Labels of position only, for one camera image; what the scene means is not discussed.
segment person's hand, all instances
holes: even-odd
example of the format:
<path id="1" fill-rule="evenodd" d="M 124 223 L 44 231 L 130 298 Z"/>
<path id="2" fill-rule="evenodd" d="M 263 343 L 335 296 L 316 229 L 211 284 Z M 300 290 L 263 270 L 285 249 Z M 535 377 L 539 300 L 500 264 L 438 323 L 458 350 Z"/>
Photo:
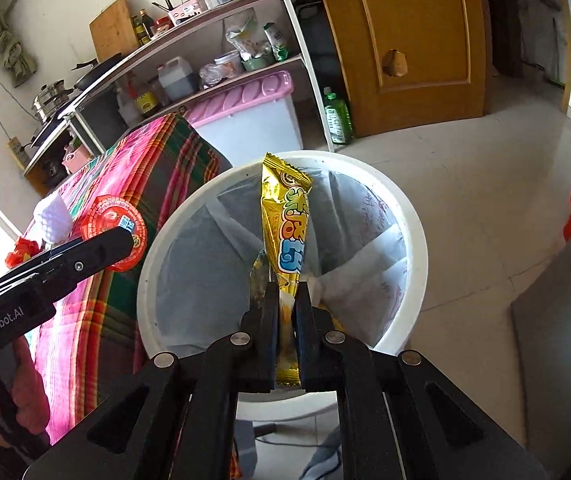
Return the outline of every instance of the person's hand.
<path id="1" fill-rule="evenodd" d="M 17 371 L 10 394 L 16 404 L 17 422 L 32 434 L 42 433 L 50 421 L 50 406 L 41 375 L 35 370 L 26 338 L 13 343 Z M 0 446 L 10 447 L 0 435 Z"/>

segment white bucket rim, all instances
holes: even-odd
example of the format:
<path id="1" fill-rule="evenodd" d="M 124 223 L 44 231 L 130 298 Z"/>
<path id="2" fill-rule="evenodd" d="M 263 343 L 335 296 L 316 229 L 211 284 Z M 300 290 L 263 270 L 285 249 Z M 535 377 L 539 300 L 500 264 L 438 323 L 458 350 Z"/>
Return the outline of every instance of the white bucket rim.
<path id="1" fill-rule="evenodd" d="M 408 256 L 406 291 L 401 304 L 379 343 L 374 349 L 387 354 L 398 354 L 419 317 L 427 283 L 427 243 L 419 216 L 403 191 L 376 168 L 341 153 L 302 150 L 276 153 L 296 168 L 315 168 L 336 171 L 354 178 L 382 199 L 399 222 Z M 261 174 L 262 160 L 224 171 L 197 189 L 176 209 L 157 234 L 147 254 L 137 290 L 137 319 L 144 348 L 149 356 L 165 351 L 154 320 L 157 277 L 160 275 L 165 253 L 176 239 L 179 230 L 212 195 L 219 194 L 248 177 Z M 240 400 L 237 418 L 244 420 L 291 420 L 322 413 L 337 401 L 334 392 L 310 393 L 289 399 L 267 402 Z"/>

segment trash bin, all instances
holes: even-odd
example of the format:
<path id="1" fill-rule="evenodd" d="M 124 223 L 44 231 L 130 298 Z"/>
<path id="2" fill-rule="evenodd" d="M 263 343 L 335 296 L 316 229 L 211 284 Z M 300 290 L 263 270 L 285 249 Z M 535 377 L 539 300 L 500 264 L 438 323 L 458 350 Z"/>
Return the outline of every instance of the trash bin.
<path id="1" fill-rule="evenodd" d="M 280 158 L 312 178 L 302 278 L 314 276 L 332 315 L 371 348 L 396 354 L 417 320 L 427 247 L 408 198 L 383 173 L 328 152 Z M 203 351 L 238 330 L 263 247 L 261 161 L 193 193 L 157 235 L 139 280 L 137 315 L 148 355 Z M 237 418 L 290 420 L 328 410 L 333 392 L 241 394 Z"/>

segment pink storage box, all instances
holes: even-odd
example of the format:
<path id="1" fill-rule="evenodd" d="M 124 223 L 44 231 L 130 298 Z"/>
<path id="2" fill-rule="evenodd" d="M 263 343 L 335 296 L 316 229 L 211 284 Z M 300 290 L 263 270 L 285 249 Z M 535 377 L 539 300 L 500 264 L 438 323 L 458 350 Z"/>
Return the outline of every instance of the pink storage box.
<path id="1" fill-rule="evenodd" d="M 70 173 L 76 173 L 91 160 L 92 155 L 88 153 L 85 146 L 81 145 L 72 153 L 68 153 L 66 155 L 63 165 L 70 171 Z"/>
<path id="2" fill-rule="evenodd" d="M 196 103 L 185 117 L 233 166 L 266 152 L 303 149 L 285 70 L 239 84 Z"/>

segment white plastic bag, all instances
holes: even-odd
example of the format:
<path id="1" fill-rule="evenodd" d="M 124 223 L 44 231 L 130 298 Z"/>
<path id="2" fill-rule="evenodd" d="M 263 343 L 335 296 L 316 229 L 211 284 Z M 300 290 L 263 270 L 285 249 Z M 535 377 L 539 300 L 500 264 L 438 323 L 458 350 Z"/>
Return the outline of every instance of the white plastic bag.
<path id="1" fill-rule="evenodd" d="M 405 291 L 396 218 L 351 177 L 302 170 L 312 178 L 303 273 L 319 277 L 325 304 L 345 330 L 374 346 Z M 179 357 L 238 330 L 263 247 L 260 200 L 261 176 L 235 184 L 201 207 L 166 253 L 156 319 L 162 344 Z"/>

